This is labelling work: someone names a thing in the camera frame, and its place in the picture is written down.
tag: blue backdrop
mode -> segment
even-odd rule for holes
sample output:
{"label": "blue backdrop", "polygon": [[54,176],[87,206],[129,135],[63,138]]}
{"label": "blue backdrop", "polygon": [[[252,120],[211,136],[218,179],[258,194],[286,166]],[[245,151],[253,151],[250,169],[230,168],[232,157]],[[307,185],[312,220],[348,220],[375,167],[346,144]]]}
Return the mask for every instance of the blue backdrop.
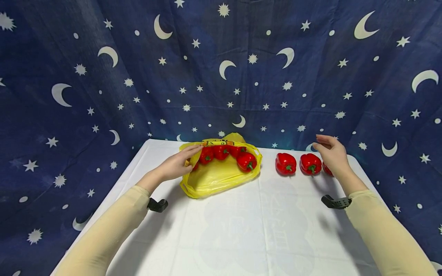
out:
{"label": "blue backdrop", "polygon": [[146,139],[336,136],[442,263],[442,13],[407,0],[0,0],[0,275],[48,275]]}

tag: beige sleeve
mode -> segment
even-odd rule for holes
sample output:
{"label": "beige sleeve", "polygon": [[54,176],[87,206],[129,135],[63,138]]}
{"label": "beige sleeve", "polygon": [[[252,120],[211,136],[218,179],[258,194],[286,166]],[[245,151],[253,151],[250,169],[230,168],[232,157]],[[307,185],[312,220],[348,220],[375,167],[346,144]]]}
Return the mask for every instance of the beige sleeve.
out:
{"label": "beige sleeve", "polygon": [[148,203],[148,191],[130,188],[74,245],[55,275],[104,276],[121,244],[146,216]]}
{"label": "beige sleeve", "polygon": [[437,276],[411,234],[369,190],[352,193],[345,209],[383,276]]}

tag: red bell pepper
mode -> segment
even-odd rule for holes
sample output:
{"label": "red bell pepper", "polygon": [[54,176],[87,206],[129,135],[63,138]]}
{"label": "red bell pepper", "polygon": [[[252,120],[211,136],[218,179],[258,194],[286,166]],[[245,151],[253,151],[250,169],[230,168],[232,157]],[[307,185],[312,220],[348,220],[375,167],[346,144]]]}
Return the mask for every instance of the red bell pepper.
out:
{"label": "red bell pepper", "polygon": [[199,162],[203,165],[208,164],[213,160],[213,151],[211,147],[203,147],[201,155],[199,156]]}
{"label": "red bell pepper", "polygon": [[246,147],[235,147],[235,146],[229,146],[229,153],[236,159],[238,157],[238,153],[240,152],[246,152]]}
{"label": "red bell pepper", "polygon": [[333,176],[332,171],[325,164],[322,164],[322,167],[328,175]]}
{"label": "red bell pepper", "polygon": [[198,169],[198,162],[196,162],[194,168],[192,169],[192,171],[196,171]]}
{"label": "red bell pepper", "polygon": [[303,173],[314,175],[321,171],[322,162],[321,159],[313,153],[303,154],[301,155],[299,167]]}
{"label": "red bell pepper", "polygon": [[275,167],[276,171],[282,175],[293,175],[296,172],[296,159],[288,153],[278,153]]}
{"label": "red bell pepper", "polygon": [[236,163],[242,171],[249,172],[256,168],[257,162],[256,157],[250,152],[240,151],[236,158]]}
{"label": "red bell pepper", "polygon": [[227,149],[227,145],[213,146],[212,151],[213,155],[218,160],[224,160],[229,155],[229,150]]}

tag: left hand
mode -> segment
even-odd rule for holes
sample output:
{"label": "left hand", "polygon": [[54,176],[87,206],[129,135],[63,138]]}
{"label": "left hand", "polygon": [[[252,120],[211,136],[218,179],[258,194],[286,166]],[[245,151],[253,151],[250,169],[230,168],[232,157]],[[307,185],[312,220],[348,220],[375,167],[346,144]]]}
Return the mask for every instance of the left hand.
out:
{"label": "left hand", "polygon": [[181,177],[192,171],[192,165],[185,166],[186,160],[202,150],[201,145],[189,146],[177,154],[167,158],[154,171],[158,173],[161,181],[167,181]]}

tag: white table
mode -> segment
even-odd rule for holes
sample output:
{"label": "white table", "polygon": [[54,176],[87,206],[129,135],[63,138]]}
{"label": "white table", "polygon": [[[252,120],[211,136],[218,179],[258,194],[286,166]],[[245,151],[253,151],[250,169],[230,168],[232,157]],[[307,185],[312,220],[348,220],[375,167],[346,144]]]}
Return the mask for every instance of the white table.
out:
{"label": "white table", "polygon": [[[73,245],[117,198],[177,153],[181,144],[146,141]],[[306,176],[299,166],[296,176],[281,177],[274,168],[276,154],[290,153],[299,162],[304,152],[259,150],[261,175],[229,191],[195,200],[181,190],[181,179],[160,185],[152,198],[167,199],[169,207],[163,213],[148,212],[107,275],[379,275],[345,211],[328,209],[320,200],[324,194],[343,197],[338,182],[324,172]],[[377,194],[356,159],[348,159]]]}

